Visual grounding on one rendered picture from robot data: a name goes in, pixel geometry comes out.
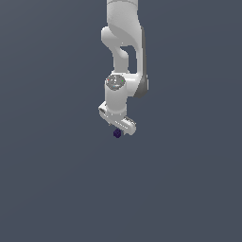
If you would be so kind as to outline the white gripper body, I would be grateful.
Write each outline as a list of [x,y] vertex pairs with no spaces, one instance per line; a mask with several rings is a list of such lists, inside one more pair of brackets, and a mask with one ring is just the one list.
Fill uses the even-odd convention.
[[128,118],[127,116],[119,115],[118,117],[115,117],[114,115],[111,115],[107,110],[107,103],[103,102],[99,107],[99,115],[109,124],[114,125],[115,127],[122,130],[124,133],[128,133],[129,135],[132,135],[134,132],[136,132],[136,123]]

